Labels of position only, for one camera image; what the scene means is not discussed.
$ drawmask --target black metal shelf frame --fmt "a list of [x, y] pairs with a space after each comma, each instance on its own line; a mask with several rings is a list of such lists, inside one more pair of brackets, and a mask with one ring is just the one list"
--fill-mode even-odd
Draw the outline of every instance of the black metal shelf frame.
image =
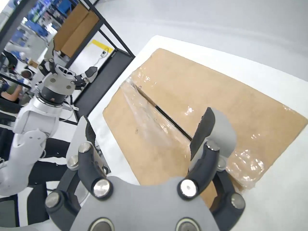
[[[86, 5], [93, 11], [99, 21], [83, 40], [82, 44], [76, 50], [74, 55], [71, 57], [69, 62], [66, 64], [66, 68], [69, 68], [81, 51], [86, 47], [89, 41], [94, 37], [94, 35], [99, 32], [103, 37], [114, 47], [114, 50], [109, 55], [104, 64], [99, 68], [98, 74], [94, 82], [87, 85], [87, 87], [81, 92], [81, 94], [74, 101], [74, 105], [79, 108], [79, 111], [75, 111], [76, 119], [82, 115], [88, 116], [101, 98], [106, 94], [112, 84], [118, 79], [126, 67], [135, 58], [132, 51], [127, 47], [120, 36], [115, 32], [115, 30], [110, 26], [107, 20], [101, 15], [101, 13], [96, 9], [95, 5], [89, 0], [83, 0]], [[12, 15], [9, 17], [7, 22], [4, 24], [0, 31], [0, 51], [4, 50], [5, 45], [10, 41], [17, 27], [20, 25], [23, 18], [28, 14], [30, 9], [35, 5], [37, 0], [21, 0], [20, 4], [13, 11]], [[119, 43], [124, 47], [126, 51], [119, 49], [103, 31], [100, 29], [103, 25], [114, 35], [114, 37], [119, 41]]]

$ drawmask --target metal bolt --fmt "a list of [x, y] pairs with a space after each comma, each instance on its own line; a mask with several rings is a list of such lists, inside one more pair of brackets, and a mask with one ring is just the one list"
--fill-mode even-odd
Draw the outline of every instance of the metal bolt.
[[101, 218], [92, 224], [90, 231], [114, 231], [114, 227], [109, 219]]
[[91, 145], [90, 143], [88, 143], [88, 142], [82, 143], [82, 144], [79, 146], [78, 151], [79, 151], [80, 153], [86, 153], [87, 151], [90, 150], [91, 146], [92, 146], [92, 145]]
[[60, 201], [60, 195], [57, 192], [52, 192], [48, 195], [45, 201], [45, 205], [48, 208], [55, 207]]
[[197, 186], [189, 179], [181, 181], [180, 189], [185, 197], [193, 197], [197, 194]]
[[184, 218], [177, 223], [176, 231], [200, 231], [200, 229], [194, 220]]
[[93, 188], [96, 197], [104, 197], [110, 190], [110, 182], [106, 179], [99, 180]]
[[194, 224], [190, 222], [184, 222], [179, 226], [179, 231], [197, 231]]
[[77, 167], [78, 166], [78, 156], [74, 155], [70, 157], [69, 160], [67, 161], [67, 166], [70, 169]]
[[206, 145], [207, 145], [207, 147], [209, 148], [209, 149], [211, 149], [212, 151], [218, 151], [219, 150], [219, 147], [217, 146], [217, 144], [215, 144], [215, 142], [214, 141], [212, 141], [212, 140], [209, 140], [209, 141], [207, 141], [206, 142]]
[[231, 204], [236, 208], [236, 209], [244, 209], [245, 208], [245, 200], [243, 199], [243, 197], [238, 194], [238, 193], [234, 193], [231, 196]]

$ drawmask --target cardboard box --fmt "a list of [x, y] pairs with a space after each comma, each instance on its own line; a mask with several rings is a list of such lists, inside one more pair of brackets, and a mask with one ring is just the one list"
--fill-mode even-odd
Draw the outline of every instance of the cardboard box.
[[64, 46], [61, 48], [61, 51], [66, 54], [68, 57], [72, 57], [77, 48], [87, 37], [92, 28], [99, 21], [99, 18], [90, 11], [83, 21], [78, 25], [75, 31], [71, 34], [69, 39], [66, 41]]
[[35, 61], [33, 61], [33, 60], [30, 60], [30, 61], [28, 62], [28, 65], [29, 65], [29, 66], [32, 66], [32, 67], [34, 67], [34, 68], [37, 68], [37, 67], [38, 67], [38, 64], [37, 64]]
[[[156, 107], [191, 137], [207, 107], [223, 112], [237, 134], [228, 172], [247, 188], [307, 124], [305, 117], [263, 93], [163, 49], [133, 72], [131, 81], [142, 94], [125, 81], [103, 116], [141, 185], [186, 176], [190, 162], [189, 142]], [[201, 196], [211, 206], [213, 184]]]
[[80, 3], [73, 9], [72, 13], [67, 17], [57, 34], [54, 36], [56, 51], [61, 51], [65, 43], [88, 13], [89, 11]]

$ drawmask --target robotic arm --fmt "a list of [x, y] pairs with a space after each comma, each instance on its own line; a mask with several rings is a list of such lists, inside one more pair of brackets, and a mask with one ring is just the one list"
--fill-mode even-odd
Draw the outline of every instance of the robotic arm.
[[40, 65], [43, 80], [33, 89], [35, 96], [23, 107], [16, 120], [10, 121], [12, 131], [17, 139], [11, 147], [10, 157], [0, 169], [0, 195], [14, 195], [28, 185], [28, 176], [43, 155], [45, 142], [57, 131], [62, 109], [72, 110], [64, 102], [75, 89], [92, 82], [97, 75], [97, 68], [90, 67], [84, 74], [76, 74], [49, 60]]
[[[79, 147], [76, 142], [70, 145], [69, 169], [45, 202], [61, 231], [229, 231], [241, 217], [245, 201], [225, 170], [236, 134], [218, 110], [208, 108], [198, 125], [190, 144], [187, 176], [156, 186], [136, 186], [107, 177], [94, 149], [89, 122], [80, 119], [77, 129], [83, 131], [82, 141]], [[82, 207], [74, 196], [80, 181], [90, 192]], [[200, 194], [211, 181], [218, 196], [208, 209]]]

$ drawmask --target desk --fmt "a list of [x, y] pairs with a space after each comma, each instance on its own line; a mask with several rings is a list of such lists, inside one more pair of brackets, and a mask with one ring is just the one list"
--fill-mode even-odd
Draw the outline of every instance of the desk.
[[[158, 48], [169, 50], [257, 89], [308, 118], [308, 82], [235, 55], [162, 36], [153, 37], [89, 115], [112, 174], [138, 184], [102, 112], [121, 83]], [[245, 191], [246, 209], [233, 230], [308, 230], [306, 127], [255, 188]]]

